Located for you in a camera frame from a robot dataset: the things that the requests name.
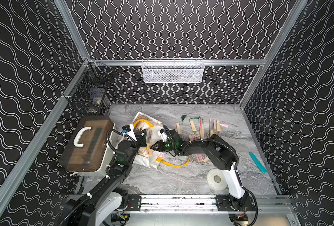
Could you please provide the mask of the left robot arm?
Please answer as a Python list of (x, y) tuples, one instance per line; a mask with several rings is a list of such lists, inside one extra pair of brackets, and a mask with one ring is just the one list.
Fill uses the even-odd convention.
[(128, 192), (119, 186), (129, 176), (139, 149), (147, 147), (148, 131), (134, 132), (132, 125), (126, 125), (121, 132), (108, 130), (107, 136), (111, 133), (125, 139), (117, 145), (107, 140), (107, 146), (112, 149), (112, 159), (106, 166), (106, 175), (87, 194), (65, 204), (60, 226), (111, 226), (108, 217), (128, 209)]

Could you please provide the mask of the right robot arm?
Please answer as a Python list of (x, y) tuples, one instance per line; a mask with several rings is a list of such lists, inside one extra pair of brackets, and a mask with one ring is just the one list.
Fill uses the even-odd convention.
[(158, 152), (171, 153), (173, 156), (190, 156), (205, 154), (213, 165), (221, 171), (229, 189), (228, 198), (221, 201), (224, 206), (233, 211), (258, 211), (254, 194), (242, 183), (239, 172), (239, 157), (236, 150), (220, 136), (213, 134), (209, 138), (184, 141), (176, 130), (162, 129), (158, 132), (161, 140), (151, 146)]

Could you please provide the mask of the white tote bag yellow handles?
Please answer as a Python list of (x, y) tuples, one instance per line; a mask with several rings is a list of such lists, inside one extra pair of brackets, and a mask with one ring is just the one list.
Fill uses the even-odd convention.
[(165, 161), (165, 154), (162, 151), (152, 149), (152, 145), (158, 141), (163, 141), (159, 131), (163, 129), (162, 123), (142, 112), (138, 112), (133, 119), (134, 132), (146, 130), (146, 147), (139, 149), (137, 157), (134, 160), (135, 164), (157, 169), (160, 164), (164, 164), (170, 167), (184, 167), (186, 166), (191, 157), (189, 156), (186, 163), (177, 165)]

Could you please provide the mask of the grey paper folding fan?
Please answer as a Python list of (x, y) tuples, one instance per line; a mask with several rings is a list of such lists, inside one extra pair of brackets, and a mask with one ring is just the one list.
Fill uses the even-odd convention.
[(216, 121), (213, 119), (209, 120), (209, 136), (211, 137), (216, 133)]

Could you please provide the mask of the teal folding fan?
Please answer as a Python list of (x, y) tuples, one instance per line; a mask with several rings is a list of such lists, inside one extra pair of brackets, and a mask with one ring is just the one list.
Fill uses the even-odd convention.
[(265, 168), (265, 166), (258, 160), (258, 158), (253, 153), (250, 152), (249, 156), (252, 158), (253, 162), (262, 173), (267, 173), (267, 169)]

